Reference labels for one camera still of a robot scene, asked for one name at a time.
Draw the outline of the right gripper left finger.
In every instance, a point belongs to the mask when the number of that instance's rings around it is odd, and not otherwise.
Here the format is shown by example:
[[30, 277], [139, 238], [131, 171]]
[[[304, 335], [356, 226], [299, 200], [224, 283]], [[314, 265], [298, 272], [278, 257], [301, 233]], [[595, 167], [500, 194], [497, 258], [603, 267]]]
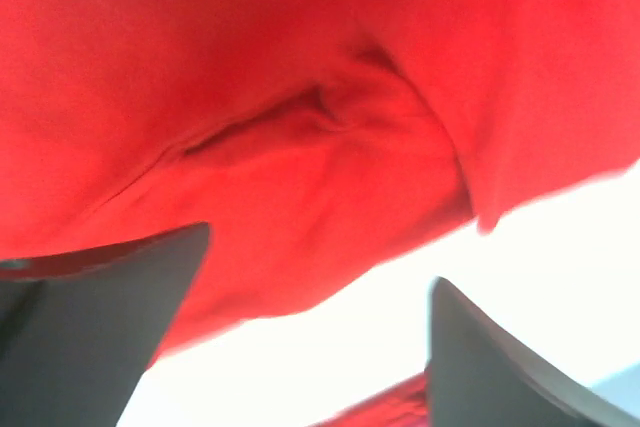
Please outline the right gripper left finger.
[[1, 423], [114, 426], [205, 257], [198, 223], [1, 263]]

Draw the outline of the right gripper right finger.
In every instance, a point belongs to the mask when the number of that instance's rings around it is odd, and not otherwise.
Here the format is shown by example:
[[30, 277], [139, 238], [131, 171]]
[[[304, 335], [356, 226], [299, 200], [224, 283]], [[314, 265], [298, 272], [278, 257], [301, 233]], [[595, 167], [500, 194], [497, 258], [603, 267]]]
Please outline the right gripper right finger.
[[636, 427], [637, 417], [562, 373], [445, 278], [431, 291], [430, 422], [436, 427]]

